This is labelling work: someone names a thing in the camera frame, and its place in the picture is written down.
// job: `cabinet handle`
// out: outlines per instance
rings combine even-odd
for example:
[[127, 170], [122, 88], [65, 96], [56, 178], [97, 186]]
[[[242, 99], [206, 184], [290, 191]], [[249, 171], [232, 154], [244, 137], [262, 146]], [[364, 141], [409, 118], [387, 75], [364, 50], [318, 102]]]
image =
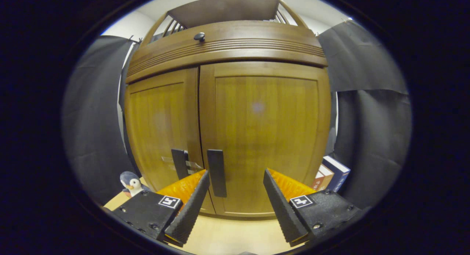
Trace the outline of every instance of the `cabinet handle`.
[[223, 151], [207, 150], [207, 160], [209, 162], [210, 180], [212, 181], [214, 195], [217, 197], [227, 197]]
[[199, 42], [204, 42], [204, 37], [205, 37], [205, 34], [203, 32], [200, 32], [199, 34], [194, 36], [194, 40], [199, 40]]
[[173, 163], [175, 164], [178, 179], [181, 180], [189, 176], [188, 168], [186, 167], [186, 161], [189, 161], [188, 152], [172, 148], [171, 156], [173, 156]]

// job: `wooden slat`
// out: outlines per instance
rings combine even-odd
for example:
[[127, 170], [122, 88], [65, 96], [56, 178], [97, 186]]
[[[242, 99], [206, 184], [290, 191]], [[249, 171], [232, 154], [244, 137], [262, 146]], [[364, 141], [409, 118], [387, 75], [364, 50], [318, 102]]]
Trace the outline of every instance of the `wooden slat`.
[[165, 31], [163, 31], [162, 38], [165, 37], [166, 32], [168, 32], [168, 29], [170, 29], [170, 26], [171, 26], [171, 24], [173, 23], [174, 20], [175, 20], [175, 19], [172, 19], [172, 20], [170, 21], [170, 23], [168, 24], [168, 26], [165, 28]]
[[300, 18], [300, 16], [298, 16], [289, 6], [287, 6], [287, 4], [283, 0], [279, 0], [279, 3], [290, 14], [290, 17], [292, 17], [292, 19], [294, 19], [297, 26], [308, 28], [307, 24], [305, 24], [304, 20], [302, 20], [302, 18]]
[[284, 19], [280, 16], [279, 11], [276, 12], [276, 16], [277, 16], [277, 18], [279, 19], [279, 22], [280, 22], [281, 24], [285, 24], [285, 23], [286, 23], [286, 22], [284, 21]]
[[146, 46], [150, 43], [152, 40], [153, 35], [155, 34], [156, 30], [160, 26], [160, 24], [163, 23], [163, 21], [166, 19], [166, 16], [168, 15], [167, 12], [165, 12], [156, 22], [155, 24], [150, 28], [150, 30], [147, 32], [146, 36], [141, 42], [141, 47]]
[[178, 22], [175, 22], [175, 25], [173, 25], [173, 29], [171, 29], [170, 35], [173, 34], [173, 32], [175, 31], [176, 26], [178, 26]]
[[287, 20], [286, 17], [284, 17], [284, 14], [282, 14], [282, 12], [278, 9], [277, 12], [279, 12], [279, 14], [281, 15], [282, 19], [284, 20], [284, 23], [285, 24], [289, 24], [289, 21]]

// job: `penguin plush toy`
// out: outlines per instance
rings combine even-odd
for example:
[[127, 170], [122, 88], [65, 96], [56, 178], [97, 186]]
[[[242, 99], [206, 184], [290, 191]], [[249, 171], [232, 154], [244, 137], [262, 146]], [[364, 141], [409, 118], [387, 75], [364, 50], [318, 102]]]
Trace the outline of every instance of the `penguin plush toy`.
[[133, 172], [124, 171], [123, 173], [121, 173], [120, 179], [122, 185], [124, 185], [125, 187], [125, 189], [123, 189], [122, 191], [126, 193], [127, 196], [129, 196], [128, 193], [130, 193], [130, 196], [132, 197], [143, 190], [152, 191], [150, 190], [150, 188], [143, 185], [139, 180], [139, 177]]

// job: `black fabric backdrop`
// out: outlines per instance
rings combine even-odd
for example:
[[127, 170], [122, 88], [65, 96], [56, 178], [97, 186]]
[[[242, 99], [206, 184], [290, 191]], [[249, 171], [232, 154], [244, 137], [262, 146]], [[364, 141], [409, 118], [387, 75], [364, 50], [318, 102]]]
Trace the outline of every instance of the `black fabric backdrop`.
[[351, 169], [339, 194], [359, 208], [376, 205], [400, 174], [408, 151], [412, 117], [405, 79], [388, 51], [356, 22], [326, 30], [319, 42], [332, 101], [338, 94], [338, 135], [332, 121], [327, 153]]
[[84, 190], [104, 205], [123, 186], [119, 175], [134, 171], [118, 123], [119, 76], [132, 42], [101, 36], [69, 78], [62, 107], [67, 158]]
[[393, 57], [356, 22], [337, 24], [318, 40], [328, 61], [331, 91], [386, 89], [408, 93]]
[[339, 194], [365, 208], [387, 193], [405, 163], [409, 96], [390, 90], [338, 92], [338, 136], [331, 156], [351, 169]]

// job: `cabinet door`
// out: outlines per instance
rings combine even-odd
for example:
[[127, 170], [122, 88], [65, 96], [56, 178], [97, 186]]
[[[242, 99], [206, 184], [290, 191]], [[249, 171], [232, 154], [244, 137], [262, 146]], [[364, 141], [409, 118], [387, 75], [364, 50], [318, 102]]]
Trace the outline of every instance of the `cabinet door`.
[[311, 185], [328, 139], [331, 100], [324, 69], [276, 62], [201, 66], [201, 142], [222, 150], [226, 197], [215, 212], [272, 216], [263, 185], [266, 168]]
[[[198, 68], [169, 72], [126, 88], [129, 143], [142, 176], [155, 191], [178, 181], [172, 148], [187, 150], [189, 161], [203, 166], [197, 94]], [[214, 213], [208, 193], [201, 211]]]

